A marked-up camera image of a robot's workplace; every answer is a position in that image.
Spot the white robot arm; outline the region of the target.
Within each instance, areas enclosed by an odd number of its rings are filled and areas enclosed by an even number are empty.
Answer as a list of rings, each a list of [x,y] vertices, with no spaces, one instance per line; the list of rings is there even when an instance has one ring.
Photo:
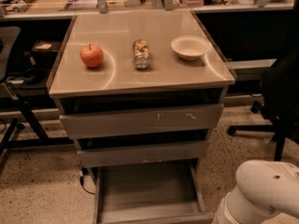
[[[212,224],[261,224],[280,213],[299,217],[299,168],[283,161],[239,165],[235,188],[220,201]]]

